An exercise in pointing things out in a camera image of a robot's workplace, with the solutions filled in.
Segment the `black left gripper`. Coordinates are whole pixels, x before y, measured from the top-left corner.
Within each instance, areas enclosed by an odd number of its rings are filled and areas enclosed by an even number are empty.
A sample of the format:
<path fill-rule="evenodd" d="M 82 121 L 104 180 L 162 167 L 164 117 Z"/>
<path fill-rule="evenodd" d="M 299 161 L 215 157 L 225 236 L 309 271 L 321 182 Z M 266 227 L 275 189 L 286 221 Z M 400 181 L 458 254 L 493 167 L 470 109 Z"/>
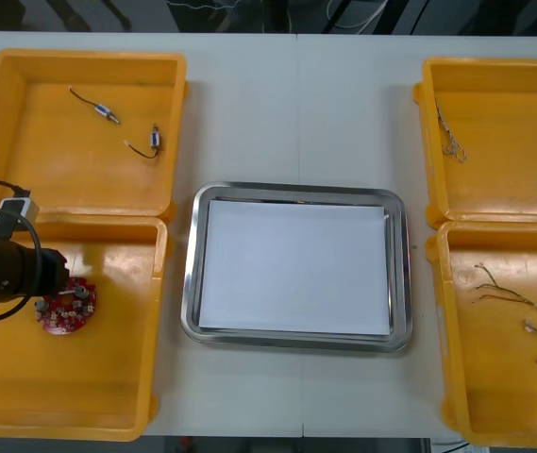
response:
<path fill-rule="evenodd" d="M 18 295 L 47 296 L 56 294 L 64 287 L 69 271 L 67 260 L 58 250 L 42 249 L 41 276 L 34 290 L 30 290 L 30 287 L 36 272 L 36 250 L 21 245 L 18 250 L 22 259 L 22 272 L 16 289 Z"/>

